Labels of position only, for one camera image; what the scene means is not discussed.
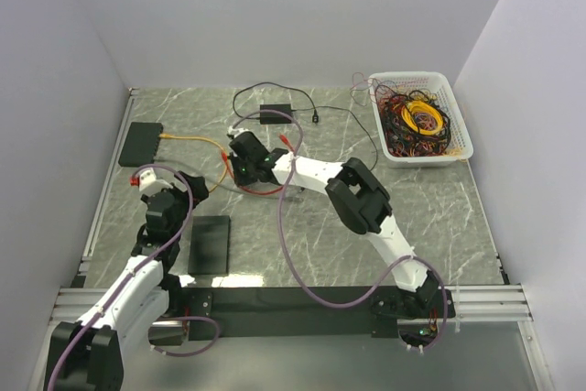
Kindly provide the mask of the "black box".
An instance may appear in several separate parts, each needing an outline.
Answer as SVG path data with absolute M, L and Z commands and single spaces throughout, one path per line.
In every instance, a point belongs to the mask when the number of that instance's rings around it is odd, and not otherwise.
M 229 269 L 231 218 L 228 215 L 193 219 L 188 274 L 225 276 Z

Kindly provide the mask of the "black network switch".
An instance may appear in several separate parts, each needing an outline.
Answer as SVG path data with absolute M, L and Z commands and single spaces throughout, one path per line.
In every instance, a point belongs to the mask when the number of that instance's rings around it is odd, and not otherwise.
M 164 126 L 161 123 L 132 122 L 128 128 L 118 165 L 138 168 L 154 161 Z

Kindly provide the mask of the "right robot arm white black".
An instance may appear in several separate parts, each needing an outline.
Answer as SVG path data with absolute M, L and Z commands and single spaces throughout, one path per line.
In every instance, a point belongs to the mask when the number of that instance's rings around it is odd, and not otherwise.
M 231 128 L 229 147 L 236 181 L 270 183 L 281 190 L 277 205 L 277 230 L 283 256 L 299 286 L 315 301 L 344 310 L 367 301 L 389 276 L 395 281 L 395 303 L 404 319 L 427 318 L 436 310 L 446 320 L 455 316 L 449 292 L 438 271 L 416 256 L 400 231 L 390 204 L 390 195 L 372 171 L 357 157 L 328 162 L 298 154 L 298 148 L 268 150 L 250 130 Z M 342 224 L 362 235 L 387 264 L 374 284 L 358 299 L 335 303 L 315 294 L 294 267 L 284 233 L 283 203 L 289 187 L 299 187 L 326 196 Z

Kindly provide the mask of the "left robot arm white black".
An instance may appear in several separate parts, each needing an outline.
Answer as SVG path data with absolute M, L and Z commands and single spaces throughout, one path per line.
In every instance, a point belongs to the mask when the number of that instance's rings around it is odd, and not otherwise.
M 146 205 L 145 220 L 120 276 L 77 320 L 61 322 L 52 332 L 44 389 L 120 389 L 126 358 L 151 325 L 183 311 L 179 279 L 169 270 L 192 212 L 209 190 L 201 176 L 176 171 L 176 182 L 170 183 L 157 176 L 157 169 L 149 164 L 132 174 Z

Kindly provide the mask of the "black power adapter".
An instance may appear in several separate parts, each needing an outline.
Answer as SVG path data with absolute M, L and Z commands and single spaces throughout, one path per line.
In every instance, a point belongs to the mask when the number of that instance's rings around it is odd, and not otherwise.
M 289 103 L 259 105 L 261 125 L 287 125 L 291 123 L 292 107 Z

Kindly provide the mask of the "white plastic basket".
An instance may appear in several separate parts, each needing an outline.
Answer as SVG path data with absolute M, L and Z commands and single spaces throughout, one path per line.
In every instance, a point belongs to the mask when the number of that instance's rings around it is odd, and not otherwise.
M 393 166 L 445 167 L 472 156 L 472 141 L 443 74 L 381 72 L 367 85 L 383 153 Z

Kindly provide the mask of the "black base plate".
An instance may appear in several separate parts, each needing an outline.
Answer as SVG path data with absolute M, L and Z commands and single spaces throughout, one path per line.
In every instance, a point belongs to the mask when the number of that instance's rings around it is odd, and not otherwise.
M 425 303 L 394 286 L 377 288 L 361 304 L 345 310 L 325 307 L 301 288 L 186 288 L 184 299 L 196 316 L 216 321 L 221 336 L 288 337 L 365 334 L 373 338 L 397 338 L 399 322 L 441 323 L 456 310 L 448 291 L 440 291 Z

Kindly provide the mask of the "aluminium rail frame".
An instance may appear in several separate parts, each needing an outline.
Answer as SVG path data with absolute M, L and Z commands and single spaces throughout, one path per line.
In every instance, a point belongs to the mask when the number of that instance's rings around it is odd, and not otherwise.
M 448 286 L 460 322 L 532 321 L 533 314 L 520 285 Z M 49 323 L 73 322 L 104 294 L 105 288 L 61 288 Z

